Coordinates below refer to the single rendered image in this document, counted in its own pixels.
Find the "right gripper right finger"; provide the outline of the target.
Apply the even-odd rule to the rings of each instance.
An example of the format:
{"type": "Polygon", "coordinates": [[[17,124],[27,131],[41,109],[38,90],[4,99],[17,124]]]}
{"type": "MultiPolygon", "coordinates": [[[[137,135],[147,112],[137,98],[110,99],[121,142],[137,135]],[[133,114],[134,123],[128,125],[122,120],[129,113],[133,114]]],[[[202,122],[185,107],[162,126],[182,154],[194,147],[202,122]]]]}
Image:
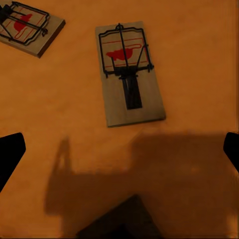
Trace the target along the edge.
{"type": "Polygon", "coordinates": [[[239,134],[228,132],[223,150],[239,172],[239,134]]]}

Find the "mousetrap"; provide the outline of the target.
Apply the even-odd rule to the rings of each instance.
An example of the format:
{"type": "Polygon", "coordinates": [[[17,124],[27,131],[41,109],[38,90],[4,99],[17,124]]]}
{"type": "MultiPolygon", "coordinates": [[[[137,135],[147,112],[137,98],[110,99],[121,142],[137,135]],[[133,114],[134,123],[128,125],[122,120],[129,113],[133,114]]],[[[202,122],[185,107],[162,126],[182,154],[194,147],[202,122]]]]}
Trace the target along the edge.
{"type": "Polygon", "coordinates": [[[0,42],[41,58],[65,19],[13,0],[0,0],[0,42]]]}
{"type": "Polygon", "coordinates": [[[95,27],[107,127],[166,120],[143,21],[95,27]]]}
{"type": "Polygon", "coordinates": [[[164,239],[135,194],[78,233],[77,239],[164,239]]]}

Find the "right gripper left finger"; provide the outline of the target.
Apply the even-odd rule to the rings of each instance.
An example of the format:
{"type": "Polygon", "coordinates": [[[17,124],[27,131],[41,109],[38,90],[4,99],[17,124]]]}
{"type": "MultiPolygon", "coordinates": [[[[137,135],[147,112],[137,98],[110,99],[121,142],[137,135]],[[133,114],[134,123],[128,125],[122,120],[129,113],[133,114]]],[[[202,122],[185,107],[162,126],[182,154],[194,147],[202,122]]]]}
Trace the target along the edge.
{"type": "Polygon", "coordinates": [[[0,191],[26,151],[21,132],[0,138],[0,191]]]}

